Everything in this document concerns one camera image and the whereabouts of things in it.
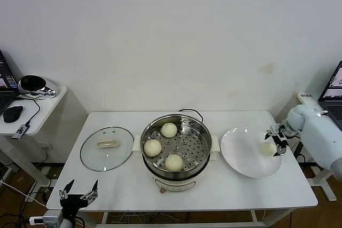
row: black mouse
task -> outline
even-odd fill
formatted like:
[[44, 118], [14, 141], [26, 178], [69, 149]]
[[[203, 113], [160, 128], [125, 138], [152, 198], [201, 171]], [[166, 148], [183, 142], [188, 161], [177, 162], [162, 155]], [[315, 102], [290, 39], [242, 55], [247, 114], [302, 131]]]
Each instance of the black mouse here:
[[11, 123], [16, 121], [19, 118], [23, 109], [24, 107], [22, 106], [13, 106], [5, 110], [3, 113], [5, 123]]

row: black cable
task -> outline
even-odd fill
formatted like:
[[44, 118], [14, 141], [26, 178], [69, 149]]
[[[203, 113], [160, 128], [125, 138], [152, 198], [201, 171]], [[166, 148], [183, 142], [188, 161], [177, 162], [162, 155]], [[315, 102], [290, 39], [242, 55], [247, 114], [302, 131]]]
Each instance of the black cable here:
[[2, 167], [9, 167], [9, 166], [12, 166], [12, 165], [17, 165], [17, 164], [12, 163], [12, 164], [9, 164], [9, 165], [1, 165], [0, 168], [2, 168]]
[[302, 156], [304, 159], [304, 163], [306, 162], [305, 156], [303, 154], [299, 153], [298, 156]]
[[46, 161], [49, 158], [49, 156], [48, 156], [48, 149], [45, 148], [44, 150], [45, 150], [45, 159], [43, 161], [39, 162], [36, 165], [36, 167], [38, 167], [40, 164], [42, 164], [44, 161]]
[[[27, 195], [27, 193], [30, 191], [30, 189], [31, 189], [31, 187], [32, 187], [32, 185], [35, 183], [35, 181], [33, 181], [31, 184], [30, 184], [30, 186], [29, 186], [29, 188], [26, 190], [26, 195]], [[25, 201], [25, 198], [26, 198], [26, 196], [23, 196], [23, 198], [22, 198], [22, 200], [21, 200], [21, 203], [20, 203], [20, 206], [19, 206], [19, 218], [18, 218], [18, 221], [17, 221], [17, 223], [16, 223], [16, 226], [18, 226], [19, 228], [21, 227], [21, 225], [22, 225], [22, 222], [21, 222], [21, 219], [20, 218], [22, 218], [22, 219], [24, 219], [25, 220], [25, 218], [23, 217], [23, 215], [22, 215], [22, 212], [21, 212], [21, 206], [22, 206], [22, 204], [23, 204], [23, 202]]]
[[292, 223], [292, 213], [293, 212], [291, 212], [291, 214], [290, 214], [290, 228], [291, 228], [291, 223]]
[[159, 212], [159, 213], [156, 213], [154, 216], [152, 216], [152, 218], [149, 220], [149, 224], [150, 224], [151, 221], [152, 221], [153, 219], [155, 219], [159, 214], [160, 214], [160, 212]]
[[3, 226], [1, 226], [1, 228], [4, 228], [5, 226], [7, 226], [9, 224], [14, 224], [15, 226], [17, 225], [15, 222], [8, 222], [8, 223], [4, 224]]
[[78, 220], [81, 220], [81, 221], [82, 221], [82, 224], [83, 224], [83, 228], [86, 228], [86, 223], [85, 223], [85, 221], [84, 221], [83, 218], [81, 218], [81, 217], [79, 217], [79, 216], [75, 216], [75, 218], [78, 219]]
[[31, 101], [33, 101], [36, 105], [37, 105], [37, 107], [38, 107], [38, 110], [37, 110], [37, 112], [35, 113], [35, 114], [33, 114], [33, 116], [32, 117], [30, 117], [30, 119], [25, 123], [25, 125], [27, 126], [27, 125], [29, 125], [30, 124], [30, 121], [35, 117], [35, 115], [37, 115], [38, 114], [38, 112], [40, 112], [40, 110], [41, 110], [41, 107], [39, 106], [39, 104], [36, 102], [36, 100], [35, 99], [31, 99], [31, 98], [23, 98], [23, 97], [16, 97], [15, 98], [16, 100], [31, 100]]
[[196, 112], [200, 117], [201, 117], [201, 122], [203, 123], [203, 116], [200, 114], [199, 111], [195, 110], [195, 109], [191, 109], [191, 108], [185, 108], [185, 109], [180, 109], [179, 112], [182, 112], [182, 111], [193, 111], [193, 112]]
[[[50, 185], [51, 185], [52, 179], [51, 179], [50, 177], [48, 177], [48, 179], [50, 179], [49, 185], [48, 185], [48, 188], [49, 188]], [[28, 190], [27, 190], [26, 193], [25, 193], [26, 195], [29, 195], [29, 196], [30, 196], [31, 194], [44, 193], [44, 192], [41, 192], [41, 191], [38, 191], [38, 192], [29, 192], [29, 190], [31, 189], [31, 187], [32, 187], [32, 185], [33, 185], [34, 183], [35, 183], [35, 182], [33, 182], [33, 183], [30, 185], [30, 187], [28, 188]], [[24, 211], [25, 211], [25, 208], [26, 208], [26, 206], [27, 206], [27, 202], [28, 202], [28, 201], [25, 202], [24, 207], [23, 207], [23, 209], [22, 209], [22, 211], [21, 211], [21, 206], [22, 206], [23, 202], [25, 201], [25, 198], [26, 198], [26, 196], [24, 196], [24, 197], [22, 198], [22, 201], [21, 201], [21, 204], [20, 204], [20, 207], [19, 207], [19, 218], [18, 218], [18, 221], [17, 221], [17, 223], [19, 223], [19, 227], [21, 227], [22, 224], [24, 224], [24, 226], [26, 227], [25, 218], [24, 218]]]

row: small white side table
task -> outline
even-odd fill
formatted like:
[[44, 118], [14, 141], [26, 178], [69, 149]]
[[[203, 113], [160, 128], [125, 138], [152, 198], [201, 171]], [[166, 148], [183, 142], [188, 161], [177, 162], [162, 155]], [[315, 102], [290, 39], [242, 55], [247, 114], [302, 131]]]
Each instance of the small white side table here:
[[[67, 88], [64, 86], [59, 86], [58, 94], [52, 98], [47, 100], [36, 100], [39, 104], [41, 110], [38, 114], [31, 120], [30, 127], [26, 131], [24, 136], [33, 136], [41, 129], [45, 121], [48, 119], [52, 111], [55, 109], [57, 104], [65, 95]], [[39, 191], [40, 187], [53, 187], [56, 183], [56, 180], [50, 180], [45, 176], [48, 174], [50, 167], [44, 167], [42, 171], [39, 171], [31, 162], [26, 158], [21, 151], [16, 149], [15, 140], [11, 139], [11, 136], [18, 130], [18, 128], [25, 124], [30, 117], [32, 117], [38, 107], [31, 100], [15, 100], [9, 107], [21, 105], [24, 107], [19, 119], [12, 123], [5, 123], [2, 115], [0, 115], [0, 150], [7, 155], [9, 159], [15, 162], [19, 167], [21, 167], [26, 173], [28, 173], [31, 177], [33, 177], [36, 182], [32, 186], [30, 192]], [[3, 156], [0, 158], [1, 162], [5, 165], [8, 160]], [[11, 171], [6, 172], [6, 177], [10, 174]]]

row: cable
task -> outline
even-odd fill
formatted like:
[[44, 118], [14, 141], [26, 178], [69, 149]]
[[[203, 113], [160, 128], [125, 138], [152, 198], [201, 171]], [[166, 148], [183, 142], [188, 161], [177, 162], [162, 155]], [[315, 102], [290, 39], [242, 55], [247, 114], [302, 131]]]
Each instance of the cable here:
[[[0, 176], [1, 176], [1, 179], [0, 179], [0, 182], [5, 182], [4, 181], [4, 176], [3, 176], [3, 174], [1, 173], [1, 170], [0, 170]], [[6, 186], [6, 188], [9, 190], [9, 191], [11, 191], [11, 192], [13, 192], [13, 193], [15, 193], [15, 194], [20, 194], [19, 192], [17, 192], [17, 191], [14, 191], [14, 190], [12, 190], [10, 187], [8, 187], [7, 185], [5, 185]]]
[[0, 218], [4, 217], [4, 216], [14, 216], [14, 217], [18, 217], [18, 215], [13, 215], [13, 214], [3, 214], [0, 216]]
[[195, 110], [195, 109], [191, 109], [191, 108], [185, 108], [185, 109], [180, 109], [179, 112], [182, 112], [182, 111], [193, 111], [193, 112], [196, 112], [200, 117], [201, 117], [201, 122], [203, 123], [203, 116], [200, 114], [199, 111]]
[[0, 182], [3, 183], [4, 185], [7, 185], [7, 186], [9, 186], [10, 188], [16, 190], [17, 192], [21, 193], [22, 195], [24, 195], [24, 196], [26, 196], [26, 197], [29, 197], [30, 199], [32, 199], [32, 200], [34, 200], [35, 202], [37, 202], [39, 205], [42, 205], [43, 207], [46, 207], [46, 205], [41, 204], [39, 201], [35, 200], [34, 198], [30, 197], [29, 195], [24, 194], [23, 192], [21, 192], [21, 191], [18, 190], [17, 188], [15, 188], [15, 187], [13, 187], [13, 186], [11, 186], [11, 185], [5, 183], [5, 182], [2, 181], [2, 180], [0, 180]]
[[46, 160], [49, 158], [49, 156], [48, 156], [48, 149], [45, 148], [44, 150], [45, 150], [45, 159], [42, 160], [41, 162], [39, 162], [39, 163], [36, 165], [36, 167], [38, 167], [41, 163], [43, 163], [44, 161], [46, 161]]
[[291, 214], [290, 214], [290, 228], [291, 228], [291, 223], [292, 223], [292, 213], [293, 212], [291, 212]]
[[299, 156], [302, 156], [302, 157], [303, 157], [304, 163], [305, 163], [305, 162], [306, 162], [305, 156], [304, 156], [303, 154], [301, 154], [301, 153], [299, 153]]
[[1, 226], [1, 228], [4, 228], [5, 226], [7, 226], [9, 224], [14, 224], [15, 226], [17, 225], [15, 222], [8, 222], [8, 223], [4, 224], [3, 226]]
[[263, 220], [265, 218], [265, 214], [266, 214], [266, 210], [263, 211], [263, 216], [262, 216], [261, 220]]
[[86, 223], [85, 223], [85, 221], [84, 221], [83, 218], [81, 218], [81, 217], [79, 217], [79, 216], [75, 216], [75, 218], [78, 219], [78, 220], [81, 220], [81, 221], [82, 221], [83, 228], [86, 228]]
[[0, 168], [2, 168], [2, 167], [9, 167], [9, 166], [12, 166], [12, 165], [17, 165], [17, 164], [12, 163], [12, 164], [9, 164], [9, 165], [1, 165]]
[[153, 219], [155, 219], [159, 214], [160, 214], [160, 213], [156, 213], [154, 216], [152, 216], [152, 218], [149, 220], [149, 224], [150, 224], [151, 221], [152, 221]]
[[38, 110], [37, 110], [37, 112], [35, 113], [35, 114], [33, 114], [33, 116], [32, 117], [30, 117], [30, 119], [25, 123], [25, 125], [27, 126], [27, 125], [29, 125], [30, 124], [30, 121], [35, 117], [35, 115], [37, 115], [38, 114], [38, 112], [40, 112], [40, 110], [41, 110], [41, 107], [39, 106], [39, 104], [36, 102], [36, 100], [35, 99], [31, 99], [31, 98], [23, 98], [23, 97], [20, 97], [20, 96], [18, 96], [18, 97], [16, 97], [16, 100], [31, 100], [31, 101], [33, 101], [36, 105], [37, 105], [37, 107], [38, 107]]
[[168, 216], [169, 218], [171, 218], [171, 219], [173, 219], [173, 220], [176, 220], [176, 221], [178, 221], [178, 222], [181, 222], [181, 223], [183, 223], [184, 224], [184, 221], [183, 220], [180, 220], [180, 219], [178, 219], [178, 218], [175, 218], [175, 217], [173, 217], [172, 215], [168, 215], [168, 214], [164, 214], [164, 213], [160, 213], [162, 216]]

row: white desk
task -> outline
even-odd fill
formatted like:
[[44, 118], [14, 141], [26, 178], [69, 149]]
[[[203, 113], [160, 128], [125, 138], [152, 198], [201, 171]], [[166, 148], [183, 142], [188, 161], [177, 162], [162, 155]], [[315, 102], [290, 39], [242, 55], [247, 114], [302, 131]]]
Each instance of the white desk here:
[[[73, 194], [89, 191], [94, 182], [99, 180], [98, 198], [81, 211], [285, 209], [276, 211], [270, 217], [267, 216], [265, 222], [252, 222], [254, 225], [265, 227], [277, 222], [295, 208], [317, 205], [317, 198], [290, 150], [283, 156], [283, 166], [280, 171], [270, 178], [245, 177], [235, 172], [220, 157], [216, 161], [209, 162], [204, 170], [205, 175], [194, 188], [184, 192], [164, 194], [159, 192], [159, 188], [151, 179], [141, 154], [133, 153], [123, 165], [107, 172], [91, 171], [82, 164], [80, 160], [82, 144], [98, 129], [120, 126], [128, 129], [134, 136], [140, 135], [152, 120], [169, 113], [89, 114], [50, 196], [48, 208], [61, 208], [58, 191], [72, 179], [75, 179], [70, 191]], [[266, 111], [202, 112], [202, 115], [204, 124], [212, 135], [219, 137], [219, 140], [226, 131], [236, 125], [256, 125], [266, 130], [274, 123], [271, 114]]]
[[[67, 88], [63, 86], [58, 87], [59, 92], [58, 94], [53, 97], [52, 99], [47, 100], [39, 100], [39, 98], [36, 100], [36, 102], [41, 107], [41, 110], [38, 112], [38, 114], [31, 120], [30, 127], [26, 131], [26, 136], [33, 136], [41, 129], [45, 121], [48, 119], [52, 111], [55, 109], [57, 104], [60, 102], [60, 100], [65, 95]], [[17, 132], [18, 128], [25, 124], [30, 117], [33, 116], [33, 114], [36, 113], [38, 110], [38, 107], [35, 105], [35, 103], [32, 100], [15, 100], [11, 103], [9, 107], [13, 106], [23, 106], [24, 109], [20, 114], [20, 117], [17, 121], [12, 123], [5, 123], [4, 119], [2, 117], [2, 114], [0, 115], [0, 135], [2, 136], [12, 136], [15, 132]]]
[[[41, 110], [30, 121], [30, 127], [26, 131], [24, 136], [35, 135], [43, 126], [43, 124], [48, 119], [60, 100], [63, 98], [67, 91], [67, 88], [63, 86], [59, 86], [58, 88], [58, 94], [52, 99], [36, 100]], [[15, 100], [9, 107], [18, 105], [23, 106], [24, 109], [17, 121], [12, 123], [5, 123], [2, 114], [0, 115], [0, 136], [2, 136], [2, 140], [0, 142], [0, 150], [37, 181], [37, 183], [35, 183], [31, 189], [31, 191], [37, 191], [41, 186], [49, 185], [50, 181], [45, 177], [45, 175], [48, 173], [50, 168], [44, 167], [43, 170], [40, 172], [31, 164], [31, 162], [26, 158], [24, 154], [22, 154], [15, 148], [15, 141], [12, 140], [9, 136], [12, 136], [15, 132], [17, 132], [19, 127], [22, 124], [25, 124], [37, 112], [38, 107], [32, 100]], [[9, 169], [6, 172], [6, 176], [8, 176], [11, 171], [12, 169]]]

